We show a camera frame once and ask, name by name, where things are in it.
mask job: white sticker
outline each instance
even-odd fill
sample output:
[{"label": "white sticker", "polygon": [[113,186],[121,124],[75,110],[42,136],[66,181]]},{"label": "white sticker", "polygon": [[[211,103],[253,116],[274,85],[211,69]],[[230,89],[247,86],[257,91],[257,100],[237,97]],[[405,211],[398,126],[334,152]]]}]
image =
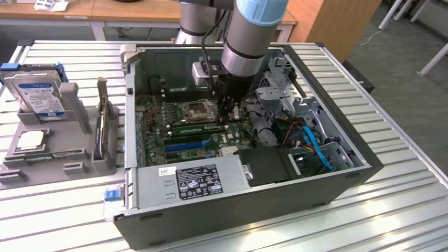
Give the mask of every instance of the white sticker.
[{"label": "white sticker", "polygon": [[86,16],[63,16],[65,18],[73,18],[73,19],[86,19]]},{"label": "white sticker", "polygon": [[61,101],[51,94],[54,89],[50,83],[22,83],[18,90],[35,114],[54,117],[63,113]]},{"label": "white sticker", "polygon": [[163,167],[158,168],[158,176],[174,175],[175,174],[175,167]]}]

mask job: floor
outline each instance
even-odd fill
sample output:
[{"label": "floor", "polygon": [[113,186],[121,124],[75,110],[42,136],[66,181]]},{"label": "floor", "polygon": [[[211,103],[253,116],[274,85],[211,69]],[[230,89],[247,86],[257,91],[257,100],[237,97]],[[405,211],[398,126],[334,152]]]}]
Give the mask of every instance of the floor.
[{"label": "floor", "polygon": [[[386,6],[381,5],[358,44],[377,32],[385,13]],[[50,34],[43,30],[46,28],[0,26],[0,62],[7,61],[19,38],[93,39],[87,27],[53,27]],[[115,30],[109,27],[105,33],[109,40],[145,40],[147,28],[123,31],[127,35],[123,38],[118,38]],[[149,39],[167,40],[175,34],[177,29],[154,28]],[[374,99],[448,174],[448,57],[426,76],[417,74],[445,43],[403,19],[391,22],[365,46],[355,46],[347,61],[374,85]]]}]

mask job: warning label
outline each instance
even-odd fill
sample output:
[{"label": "warning label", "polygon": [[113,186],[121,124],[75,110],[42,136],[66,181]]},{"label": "warning label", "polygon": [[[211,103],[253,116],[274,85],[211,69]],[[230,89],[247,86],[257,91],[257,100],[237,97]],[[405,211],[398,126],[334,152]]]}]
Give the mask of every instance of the warning label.
[{"label": "warning label", "polygon": [[222,193],[215,165],[175,171],[178,195],[182,200]]}]

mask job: blue tab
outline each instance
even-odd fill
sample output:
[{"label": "blue tab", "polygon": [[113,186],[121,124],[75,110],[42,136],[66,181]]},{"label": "blue tab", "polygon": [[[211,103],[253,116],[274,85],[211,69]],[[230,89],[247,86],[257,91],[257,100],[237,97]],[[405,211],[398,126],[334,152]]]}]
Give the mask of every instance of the blue tab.
[{"label": "blue tab", "polygon": [[103,201],[118,201],[119,200],[119,189],[105,191]]},{"label": "blue tab", "polygon": [[2,63],[0,66],[0,70],[18,70],[19,64],[18,63]]}]

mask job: aluminum slotted surface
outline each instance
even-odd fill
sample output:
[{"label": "aluminum slotted surface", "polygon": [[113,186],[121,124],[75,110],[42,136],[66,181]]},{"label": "aluminum slotted surface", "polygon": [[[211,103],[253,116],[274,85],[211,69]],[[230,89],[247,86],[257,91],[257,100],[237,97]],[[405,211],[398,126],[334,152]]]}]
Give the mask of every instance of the aluminum slotted surface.
[{"label": "aluminum slotted surface", "polygon": [[[383,169],[326,206],[143,251],[437,251],[448,247],[443,175],[327,52],[314,44],[291,47]],[[61,62],[86,106],[97,103],[94,80],[105,77],[109,99],[123,113],[118,48],[118,42],[111,41],[37,40],[27,49],[21,48],[26,55],[11,60],[25,64]],[[311,95],[301,79],[297,83]],[[15,130],[17,108],[5,90],[0,96],[0,160]],[[122,150],[122,114],[119,124]],[[122,165],[122,153],[118,162]],[[122,181],[118,169],[113,176],[0,191],[0,251],[130,251],[102,217],[103,190]]]}]

